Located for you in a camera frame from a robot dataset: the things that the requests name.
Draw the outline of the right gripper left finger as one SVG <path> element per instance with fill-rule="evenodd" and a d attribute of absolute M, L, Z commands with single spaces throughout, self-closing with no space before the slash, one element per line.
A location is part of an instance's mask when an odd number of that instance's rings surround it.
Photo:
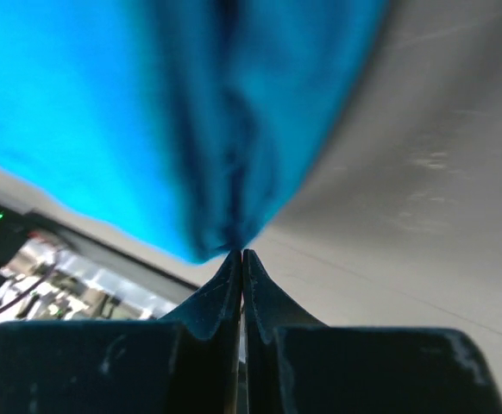
<path fill-rule="evenodd" d="M 0 324 L 0 413 L 233 413 L 242 256 L 162 318 Z"/>

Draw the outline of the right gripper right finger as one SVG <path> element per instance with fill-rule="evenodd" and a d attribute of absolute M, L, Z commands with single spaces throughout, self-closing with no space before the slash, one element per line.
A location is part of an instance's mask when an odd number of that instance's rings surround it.
<path fill-rule="evenodd" d="M 252 413 L 502 413 L 476 344 L 446 328 L 330 327 L 242 255 Z"/>

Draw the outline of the blue t shirt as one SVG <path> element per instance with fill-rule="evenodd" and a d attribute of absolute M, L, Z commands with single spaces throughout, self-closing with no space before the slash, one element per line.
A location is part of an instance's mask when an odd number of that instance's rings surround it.
<path fill-rule="evenodd" d="M 385 1 L 0 1 L 0 168 L 181 260 L 243 248 L 326 145 Z"/>

